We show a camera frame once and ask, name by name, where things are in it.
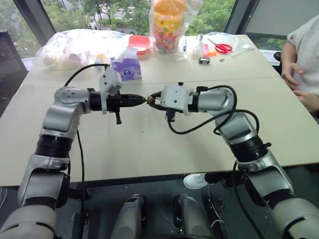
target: clear plastic bag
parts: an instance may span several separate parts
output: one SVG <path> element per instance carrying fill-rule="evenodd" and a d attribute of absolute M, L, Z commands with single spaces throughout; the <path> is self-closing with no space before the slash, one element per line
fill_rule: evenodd
<path fill-rule="evenodd" d="M 224 43 L 230 45 L 233 50 L 230 53 L 231 56 L 237 56 L 243 52 L 253 50 L 254 47 L 245 43 L 242 39 L 238 38 L 236 35 L 224 33 L 224 32 L 210 32 L 205 35 L 213 42 L 220 44 Z"/>
<path fill-rule="evenodd" d="M 54 34 L 36 53 L 33 64 L 66 70 L 93 63 L 110 63 L 126 49 L 130 35 L 116 31 L 74 29 Z"/>
<path fill-rule="evenodd" d="M 165 60 L 186 58 L 180 45 L 203 0 L 152 0 L 149 14 L 152 50 Z"/>

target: red container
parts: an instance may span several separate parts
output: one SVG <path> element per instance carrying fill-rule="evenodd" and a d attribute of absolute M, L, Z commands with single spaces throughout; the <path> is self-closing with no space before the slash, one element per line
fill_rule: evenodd
<path fill-rule="evenodd" d="M 151 41 L 147 36 L 130 36 L 128 48 L 137 48 L 138 55 L 143 55 L 150 50 Z"/>

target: person's hand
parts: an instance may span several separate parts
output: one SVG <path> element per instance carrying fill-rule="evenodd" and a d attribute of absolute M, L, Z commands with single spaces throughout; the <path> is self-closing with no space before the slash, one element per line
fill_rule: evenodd
<path fill-rule="evenodd" d="M 294 90 L 295 95 L 310 113 L 319 111 L 319 97 L 314 93 Z"/>
<path fill-rule="evenodd" d="M 285 80 L 286 84 L 293 90 L 297 89 L 299 82 L 293 78 L 293 73 L 302 74 L 303 71 L 297 63 L 283 64 L 281 77 Z"/>

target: pink highlighter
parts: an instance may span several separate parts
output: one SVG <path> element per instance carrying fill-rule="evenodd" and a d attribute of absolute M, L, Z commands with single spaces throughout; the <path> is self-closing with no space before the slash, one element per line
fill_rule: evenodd
<path fill-rule="evenodd" d="M 208 44 L 203 44 L 203 57 L 209 57 Z"/>

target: person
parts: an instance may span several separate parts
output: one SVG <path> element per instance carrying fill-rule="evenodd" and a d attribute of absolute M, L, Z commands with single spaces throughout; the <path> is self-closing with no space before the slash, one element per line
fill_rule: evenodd
<path fill-rule="evenodd" d="M 281 77 L 319 124 L 319 15 L 288 34 L 281 62 Z M 199 189 L 216 180 L 214 174 L 195 173 L 183 182 L 189 189 Z"/>

